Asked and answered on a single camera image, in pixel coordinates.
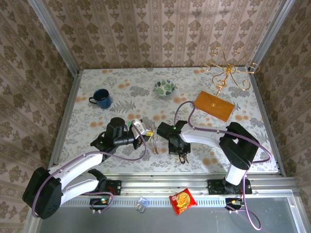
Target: floral tablecloth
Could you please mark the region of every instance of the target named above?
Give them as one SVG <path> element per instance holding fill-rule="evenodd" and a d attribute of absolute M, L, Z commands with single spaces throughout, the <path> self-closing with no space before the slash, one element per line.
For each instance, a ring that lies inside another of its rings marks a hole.
<path fill-rule="evenodd" d="M 213 67 L 209 72 L 200 68 L 140 68 L 140 69 L 93 69 L 84 70 L 80 87 L 76 96 L 66 140 L 60 161 L 74 158 L 85 152 L 97 150 L 89 144 L 101 132 L 113 117 L 122 117 L 125 122 L 134 118 L 142 119 L 147 127 L 153 130 L 164 121 L 173 124 L 177 107 L 186 100 L 196 100 L 204 90 L 212 95 L 217 88 L 211 77 L 222 73 L 222 69 Z M 248 74 L 233 74 L 238 83 L 249 80 Z M 176 90 L 169 97 L 161 98 L 153 87 L 157 81 L 169 79 L 176 84 Z M 88 98 L 100 88 L 110 92 L 112 105 L 101 109 L 88 102 Z M 258 103 L 251 87 L 247 91 L 238 89 L 231 78 L 223 88 L 219 97 L 235 105 L 228 120 L 223 122 L 201 110 L 196 110 L 192 117 L 194 124 L 205 126 L 227 126 L 232 121 L 243 125 L 261 144 L 271 150 L 266 129 L 260 114 Z M 191 105 L 182 107 L 179 117 L 186 120 L 191 112 Z M 226 172 L 229 161 L 219 148 L 211 148 L 202 144 L 192 144 L 189 163 L 180 164 L 177 155 L 168 154 L 168 142 L 155 137 L 159 154 L 152 151 L 149 141 L 147 154 L 139 161 L 129 162 L 110 157 L 96 166 L 103 173 L 138 173 L 138 172 Z M 143 153 L 143 146 L 134 150 L 132 145 L 119 147 L 116 154 L 137 158 Z M 264 159 L 267 155 L 258 150 L 255 160 Z M 278 172 L 275 159 L 265 164 L 252 165 L 250 172 Z"/>

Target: mug handle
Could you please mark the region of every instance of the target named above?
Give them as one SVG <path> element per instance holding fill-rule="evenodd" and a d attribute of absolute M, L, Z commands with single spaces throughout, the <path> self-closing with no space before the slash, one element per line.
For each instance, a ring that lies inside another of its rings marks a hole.
<path fill-rule="evenodd" d="M 91 100 L 94 100 L 93 97 L 88 98 L 88 101 L 89 101 L 90 103 L 97 104 L 96 102 L 92 102 Z"/>

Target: red chip bag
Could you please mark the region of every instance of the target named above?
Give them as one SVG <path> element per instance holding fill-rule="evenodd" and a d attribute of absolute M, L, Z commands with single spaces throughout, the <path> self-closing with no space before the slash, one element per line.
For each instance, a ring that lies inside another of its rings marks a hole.
<path fill-rule="evenodd" d="M 170 196 L 170 200 L 177 215 L 192 206 L 198 205 L 187 188 L 174 196 Z"/>

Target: bowl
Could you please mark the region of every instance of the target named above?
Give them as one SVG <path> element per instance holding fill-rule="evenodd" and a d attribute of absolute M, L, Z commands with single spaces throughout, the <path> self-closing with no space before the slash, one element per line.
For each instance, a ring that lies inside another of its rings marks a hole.
<path fill-rule="evenodd" d="M 154 91 L 161 97 L 170 96 L 174 90 L 175 84 L 168 79 L 157 82 L 154 87 Z"/>

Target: orange wooden block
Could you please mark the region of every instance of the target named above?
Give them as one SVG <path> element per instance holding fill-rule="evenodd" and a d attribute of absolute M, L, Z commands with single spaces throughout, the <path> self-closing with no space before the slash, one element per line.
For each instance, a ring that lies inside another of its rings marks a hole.
<path fill-rule="evenodd" d="M 233 111 L 234 105 L 220 98 L 216 99 L 216 106 L 213 107 L 212 104 L 215 100 L 215 96 L 201 91 L 198 98 L 195 101 L 195 106 L 220 120 L 227 121 Z"/>

